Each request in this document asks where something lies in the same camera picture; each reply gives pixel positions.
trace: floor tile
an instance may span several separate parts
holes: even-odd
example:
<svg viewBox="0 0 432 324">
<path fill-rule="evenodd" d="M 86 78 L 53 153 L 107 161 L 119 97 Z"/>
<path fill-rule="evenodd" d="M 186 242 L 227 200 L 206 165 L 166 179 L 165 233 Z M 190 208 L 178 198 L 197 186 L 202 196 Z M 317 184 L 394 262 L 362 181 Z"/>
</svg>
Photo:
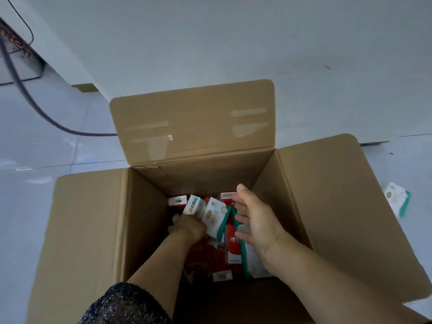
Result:
<svg viewBox="0 0 432 324">
<path fill-rule="evenodd" d="M 365 146 L 363 151 L 382 186 L 391 181 L 412 193 L 407 212 L 398 221 L 432 280 L 432 136 L 401 137 L 381 145 Z M 409 306 L 432 317 L 432 298 Z"/>
<path fill-rule="evenodd" d="M 0 318 L 25 322 L 57 177 L 70 166 L 0 172 Z"/>
<path fill-rule="evenodd" d="M 89 106 L 83 130 L 94 133 L 115 133 L 108 101 L 99 92 L 89 93 Z M 74 164 L 126 160 L 120 141 L 116 136 L 81 136 L 76 150 Z"/>
<path fill-rule="evenodd" d="M 54 120 L 74 130 L 83 126 L 90 97 L 71 87 L 50 67 L 24 83 Z M 0 86 L 0 171 L 71 164 L 78 136 L 41 118 L 14 85 Z"/>
<path fill-rule="evenodd" d="M 116 162 L 93 162 L 89 164 L 74 164 L 70 167 L 70 173 L 84 173 L 87 171 L 105 171 L 107 169 L 128 168 L 129 164 L 126 160 Z"/>
</svg>

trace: cable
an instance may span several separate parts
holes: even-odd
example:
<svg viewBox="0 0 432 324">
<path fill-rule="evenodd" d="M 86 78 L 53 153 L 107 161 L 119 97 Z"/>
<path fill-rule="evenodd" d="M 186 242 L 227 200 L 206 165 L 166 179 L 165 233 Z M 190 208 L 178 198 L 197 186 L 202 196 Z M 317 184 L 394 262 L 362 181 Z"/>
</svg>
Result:
<svg viewBox="0 0 432 324">
<path fill-rule="evenodd" d="M 10 55 L 7 53 L 6 45 L 3 41 L 3 37 L 0 36 L 0 54 L 3 56 L 4 61 L 6 63 L 6 67 L 9 71 L 10 76 L 12 77 L 13 82 L 18 87 L 19 91 L 21 92 L 22 96 L 26 99 L 26 101 L 30 104 L 30 106 L 35 109 L 35 111 L 47 122 L 50 124 L 56 126 L 58 129 L 65 131 L 70 134 L 74 135 L 80 135 L 80 136 L 117 136 L 116 133 L 86 133 L 86 132 L 80 132 L 75 130 L 70 130 L 59 123 L 57 123 L 54 119 L 49 117 L 33 100 L 32 96 L 29 94 L 29 91 L 25 88 L 24 84 L 22 83 L 21 79 L 18 76 L 18 73 L 16 72 L 16 68 L 14 66 L 14 63 L 12 62 L 12 59 L 10 58 Z"/>
<path fill-rule="evenodd" d="M 15 9 L 14 5 L 12 4 L 12 2 L 10 0 L 7 0 L 7 1 L 9 2 L 10 6 L 12 7 L 12 9 L 15 10 L 16 14 L 18 15 L 18 17 L 21 18 L 21 20 L 23 21 L 23 23 L 25 24 L 25 26 L 27 26 L 27 28 L 29 29 L 31 37 L 32 37 L 29 45 L 32 44 L 34 42 L 34 40 L 35 40 L 35 35 L 33 34 L 33 31 L 31 30 L 30 26 L 26 23 L 26 21 L 24 20 L 24 18 L 21 17 L 21 15 L 19 14 L 18 10 Z M 10 52 L 9 54 L 14 54 L 15 52 L 19 52 L 19 51 L 20 51 L 20 49 L 17 49 L 15 51 Z"/>
</svg>

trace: sparkly sleeve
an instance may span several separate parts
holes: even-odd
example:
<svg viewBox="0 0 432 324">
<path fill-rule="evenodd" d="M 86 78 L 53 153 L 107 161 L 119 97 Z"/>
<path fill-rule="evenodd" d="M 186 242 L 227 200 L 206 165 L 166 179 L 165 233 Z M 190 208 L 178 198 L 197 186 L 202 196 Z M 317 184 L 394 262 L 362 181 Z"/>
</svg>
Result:
<svg viewBox="0 0 432 324">
<path fill-rule="evenodd" d="M 78 324 L 169 324 L 159 302 L 146 290 L 131 283 L 114 284 L 85 312 Z"/>
</svg>

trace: hand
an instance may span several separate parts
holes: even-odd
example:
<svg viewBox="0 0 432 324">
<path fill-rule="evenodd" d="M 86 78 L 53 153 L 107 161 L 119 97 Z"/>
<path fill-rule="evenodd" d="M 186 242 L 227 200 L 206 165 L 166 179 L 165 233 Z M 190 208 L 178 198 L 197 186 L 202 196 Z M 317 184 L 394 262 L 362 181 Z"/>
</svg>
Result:
<svg viewBox="0 0 432 324">
<path fill-rule="evenodd" d="M 238 213 L 235 219 L 251 228 L 252 233 L 237 231 L 235 236 L 255 247 L 264 266 L 268 264 L 269 250 L 277 241 L 289 234 L 283 229 L 269 205 L 263 203 L 251 190 L 243 184 L 237 186 L 237 193 L 232 196 L 236 201 Z"/>
<path fill-rule="evenodd" d="M 174 215 L 172 218 L 173 225 L 168 228 L 168 233 L 181 232 L 190 240 L 191 245 L 202 239 L 206 234 L 207 226 L 201 219 L 191 215 Z"/>
</svg>

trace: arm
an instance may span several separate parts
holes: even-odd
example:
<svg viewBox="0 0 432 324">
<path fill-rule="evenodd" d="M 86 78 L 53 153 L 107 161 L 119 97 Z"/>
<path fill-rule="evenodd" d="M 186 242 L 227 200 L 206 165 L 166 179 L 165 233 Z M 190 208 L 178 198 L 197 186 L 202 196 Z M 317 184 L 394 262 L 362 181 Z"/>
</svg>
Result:
<svg viewBox="0 0 432 324">
<path fill-rule="evenodd" d="M 205 224 L 192 216 L 176 215 L 173 223 L 170 235 L 128 280 L 153 295 L 171 319 L 186 255 L 206 232 Z"/>
<path fill-rule="evenodd" d="M 255 246 L 268 271 L 286 283 L 318 324 L 425 323 L 427 318 L 383 298 L 347 276 L 284 231 L 271 208 L 243 185 L 233 197 L 251 234 L 236 232 Z"/>
</svg>

